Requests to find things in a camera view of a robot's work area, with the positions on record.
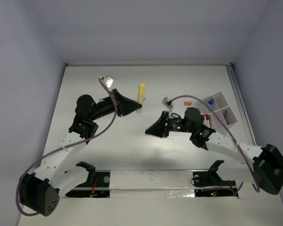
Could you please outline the yellow highlighter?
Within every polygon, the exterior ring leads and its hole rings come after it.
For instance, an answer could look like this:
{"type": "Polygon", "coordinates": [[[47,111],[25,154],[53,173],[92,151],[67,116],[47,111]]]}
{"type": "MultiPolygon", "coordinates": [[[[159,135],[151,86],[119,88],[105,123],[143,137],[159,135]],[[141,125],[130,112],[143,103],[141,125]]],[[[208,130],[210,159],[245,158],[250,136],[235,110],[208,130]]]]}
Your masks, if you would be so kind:
{"type": "Polygon", "coordinates": [[[138,97],[137,102],[141,105],[143,105],[144,99],[145,99],[145,88],[146,85],[144,83],[139,84],[139,90],[138,90],[138,97]]]}

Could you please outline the orange eraser piece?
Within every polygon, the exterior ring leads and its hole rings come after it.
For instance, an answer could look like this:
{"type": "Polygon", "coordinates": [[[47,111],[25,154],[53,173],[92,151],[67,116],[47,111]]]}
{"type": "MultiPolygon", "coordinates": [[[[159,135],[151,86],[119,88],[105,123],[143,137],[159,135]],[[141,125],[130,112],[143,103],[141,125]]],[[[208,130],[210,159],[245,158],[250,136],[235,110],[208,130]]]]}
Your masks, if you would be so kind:
{"type": "Polygon", "coordinates": [[[185,101],[184,105],[191,105],[192,101],[185,101]]]}

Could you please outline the red-cap white marker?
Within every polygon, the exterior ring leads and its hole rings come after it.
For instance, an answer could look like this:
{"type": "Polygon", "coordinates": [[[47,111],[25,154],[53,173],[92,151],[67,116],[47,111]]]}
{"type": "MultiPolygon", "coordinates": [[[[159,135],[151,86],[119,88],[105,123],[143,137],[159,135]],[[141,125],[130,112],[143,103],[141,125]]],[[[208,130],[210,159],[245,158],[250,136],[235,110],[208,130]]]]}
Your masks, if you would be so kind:
{"type": "Polygon", "coordinates": [[[206,122],[206,126],[210,127],[210,116],[209,116],[209,114],[205,115],[205,122],[206,122]]]}

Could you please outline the blue-cap glue tube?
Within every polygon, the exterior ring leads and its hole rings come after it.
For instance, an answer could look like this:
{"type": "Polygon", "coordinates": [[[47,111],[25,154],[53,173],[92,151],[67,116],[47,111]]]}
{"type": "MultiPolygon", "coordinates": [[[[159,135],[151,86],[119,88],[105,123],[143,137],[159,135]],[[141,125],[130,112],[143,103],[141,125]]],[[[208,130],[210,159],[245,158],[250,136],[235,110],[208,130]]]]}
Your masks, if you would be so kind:
{"type": "Polygon", "coordinates": [[[208,103],[209,103],[210,105],[213,105],[213,104],[214,104],[214,102],[215,102],[214,97],[212,97],[212,98],[208,101],[208,103]]]}

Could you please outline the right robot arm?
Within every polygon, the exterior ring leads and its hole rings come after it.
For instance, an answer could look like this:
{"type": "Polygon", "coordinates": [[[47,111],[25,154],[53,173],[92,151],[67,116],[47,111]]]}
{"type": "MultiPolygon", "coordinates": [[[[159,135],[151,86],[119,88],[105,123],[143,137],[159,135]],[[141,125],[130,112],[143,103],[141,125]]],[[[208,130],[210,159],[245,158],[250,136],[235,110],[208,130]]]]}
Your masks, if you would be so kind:
{"type": "Polygon", "coordinates": [[[234,169],[222,169],[223,160],[216,160],[208,170],[193,173],[191,183],[197,188],[220,187],[226,181],[241,181],[256,185],[263,191],[277,195],[283,186],[283,156],[273,145],[265,147],[238,143],[232,137],[204,124],[204,116],[197,108],[187,108],[184,117],[171,117],[163,111],[159,119],[145,130],[145,134],[166,138],[169,132],[190,133],[190,141],[198,148],[222,154],[238,161],[234,169]]]}

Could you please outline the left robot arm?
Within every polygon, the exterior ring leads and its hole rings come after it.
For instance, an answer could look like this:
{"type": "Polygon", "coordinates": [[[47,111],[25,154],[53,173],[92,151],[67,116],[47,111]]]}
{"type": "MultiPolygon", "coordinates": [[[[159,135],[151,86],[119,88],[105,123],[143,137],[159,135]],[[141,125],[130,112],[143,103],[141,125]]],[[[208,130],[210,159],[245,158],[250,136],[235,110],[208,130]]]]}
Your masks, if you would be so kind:
{"type": "Polygon", "coordinates": [[[74,162],[74,157],[88,143],[106,132],[97,133],[96,119],[113,114],[126,116],[142,107],[144,91],[136,101],[121,95],[117,89],[109,90],[108,97],[95,102],[90,95],[82,95],[76,102],[75,117],[60,147],[43,156],[39,167],[31,165],[20,177],[16,189],[16,206],[25,216],[49,216],[60,198],[76,186],[90,186],[95,182],[95,167],[87,162],[74,162]]]}

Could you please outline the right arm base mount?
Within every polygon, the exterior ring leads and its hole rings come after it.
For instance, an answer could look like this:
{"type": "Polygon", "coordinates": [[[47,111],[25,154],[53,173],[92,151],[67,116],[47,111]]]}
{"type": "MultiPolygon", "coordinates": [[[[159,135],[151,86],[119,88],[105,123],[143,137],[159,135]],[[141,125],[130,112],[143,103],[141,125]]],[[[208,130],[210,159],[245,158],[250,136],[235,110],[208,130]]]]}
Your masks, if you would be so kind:
{"type": "Polygon", "coordinates": [[[235,181],[222,180],[217,174],[223,160],[215,161],[208,170],[194,171],[190,183],[195,197],[238,197],[235,181]]]}

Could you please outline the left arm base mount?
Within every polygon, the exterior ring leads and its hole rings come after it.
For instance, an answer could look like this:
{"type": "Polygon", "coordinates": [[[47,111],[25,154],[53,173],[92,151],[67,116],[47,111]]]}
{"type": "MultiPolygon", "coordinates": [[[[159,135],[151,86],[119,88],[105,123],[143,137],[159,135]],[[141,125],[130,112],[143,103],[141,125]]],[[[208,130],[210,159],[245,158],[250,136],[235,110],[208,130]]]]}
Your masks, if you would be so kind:
{"type": "Polygon", "coordinates": [[[66,194],[68,198],[109,198],[110,197],[110,170],[96,170],[86,162],[77,163],[88,171],[87,180],[73,188],[66,194]]]}

